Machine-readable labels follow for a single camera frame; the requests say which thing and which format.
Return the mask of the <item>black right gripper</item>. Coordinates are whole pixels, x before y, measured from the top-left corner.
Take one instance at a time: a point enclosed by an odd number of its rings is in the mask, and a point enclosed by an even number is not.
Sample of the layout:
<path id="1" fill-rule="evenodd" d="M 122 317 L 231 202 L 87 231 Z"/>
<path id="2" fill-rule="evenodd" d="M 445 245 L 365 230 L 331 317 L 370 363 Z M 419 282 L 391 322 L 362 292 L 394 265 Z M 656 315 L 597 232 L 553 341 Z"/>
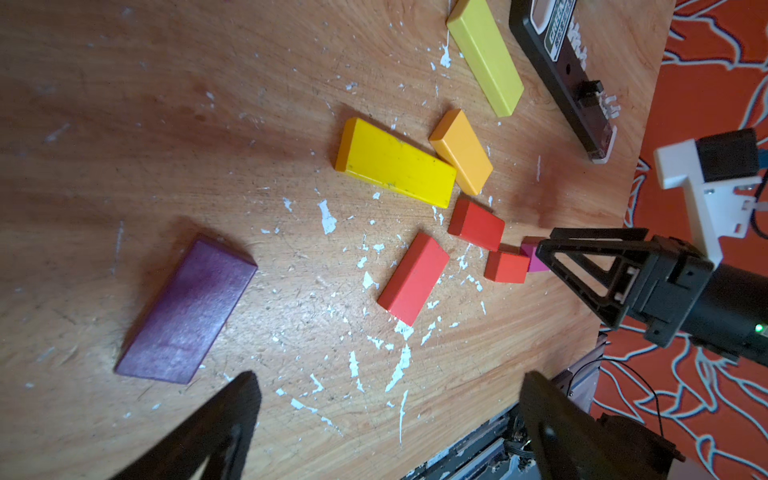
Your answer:
<path id="1" fill-rule="evenodd" d="M 629 316 L 667 347 L 715 265 L 691 244 L 644 228 L 555 228 L 535 256 L 610 329 Z"/>

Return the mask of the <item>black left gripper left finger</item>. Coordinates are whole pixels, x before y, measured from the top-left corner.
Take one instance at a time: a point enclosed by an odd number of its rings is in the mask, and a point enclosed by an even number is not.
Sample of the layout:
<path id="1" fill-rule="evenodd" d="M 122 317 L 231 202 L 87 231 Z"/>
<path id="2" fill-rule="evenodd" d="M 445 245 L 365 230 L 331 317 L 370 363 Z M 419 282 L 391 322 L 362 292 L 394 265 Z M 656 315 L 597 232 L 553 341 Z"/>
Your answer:
<path id="1" fill-rule="evenodd" d="M 257 376 L 244 371 L 116 479 L 240 479 L 262 395 Z"/>

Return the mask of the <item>small magenta block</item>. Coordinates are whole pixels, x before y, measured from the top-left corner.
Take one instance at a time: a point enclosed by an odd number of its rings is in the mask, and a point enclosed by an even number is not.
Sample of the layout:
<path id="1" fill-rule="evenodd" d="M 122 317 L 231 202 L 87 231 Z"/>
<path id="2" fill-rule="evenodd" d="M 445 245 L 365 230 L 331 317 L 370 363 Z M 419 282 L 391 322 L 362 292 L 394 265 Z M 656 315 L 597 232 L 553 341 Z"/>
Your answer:
<path id="1" fill-rule="evenodd" d="M 524 237 L 521 245 L 521 253 L 529 258 L 529 273 L 547 272 L 549 268 L 538 258 L 536 252 L 539 243 L 543 240 L 543 237 Z"/>

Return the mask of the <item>lime yellow long block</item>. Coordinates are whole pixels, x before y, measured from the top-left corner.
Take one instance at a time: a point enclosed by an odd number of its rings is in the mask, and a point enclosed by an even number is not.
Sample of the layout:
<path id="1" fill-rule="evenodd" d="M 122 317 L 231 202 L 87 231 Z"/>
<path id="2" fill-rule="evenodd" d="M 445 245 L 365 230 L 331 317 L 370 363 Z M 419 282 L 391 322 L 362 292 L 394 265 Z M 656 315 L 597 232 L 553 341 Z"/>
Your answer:
<path id="1" fill-rule="evenodd" d="M 488 3 L 458 1 L 446 25 L 496 116 L 511 116 L 524 86 Z"/>

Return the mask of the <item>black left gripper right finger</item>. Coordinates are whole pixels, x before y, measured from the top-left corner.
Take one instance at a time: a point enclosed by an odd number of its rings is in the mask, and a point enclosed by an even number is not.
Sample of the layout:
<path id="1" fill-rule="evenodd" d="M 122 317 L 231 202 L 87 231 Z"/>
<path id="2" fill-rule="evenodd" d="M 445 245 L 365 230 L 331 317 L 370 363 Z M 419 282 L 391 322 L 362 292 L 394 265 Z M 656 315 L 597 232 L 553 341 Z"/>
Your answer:
<path id="1" fill-rule="evenodd" d="M 525 427 L 543 479 L 658 479 L 630 445 L 573 404 L 537 371 L 519 395 Z"/>

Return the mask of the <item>red cube block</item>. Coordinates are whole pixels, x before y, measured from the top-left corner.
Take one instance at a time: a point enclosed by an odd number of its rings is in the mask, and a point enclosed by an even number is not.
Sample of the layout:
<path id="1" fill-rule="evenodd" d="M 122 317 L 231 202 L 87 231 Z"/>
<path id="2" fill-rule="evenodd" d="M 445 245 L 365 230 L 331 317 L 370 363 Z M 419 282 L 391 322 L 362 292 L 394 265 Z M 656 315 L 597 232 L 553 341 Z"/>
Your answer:
<path id="1" fill-rule="evenodd" d="M 490 252 L 484 277 L 497 283 L 523 284 L 530 266 L 530 258 L 509 252 Z"/>

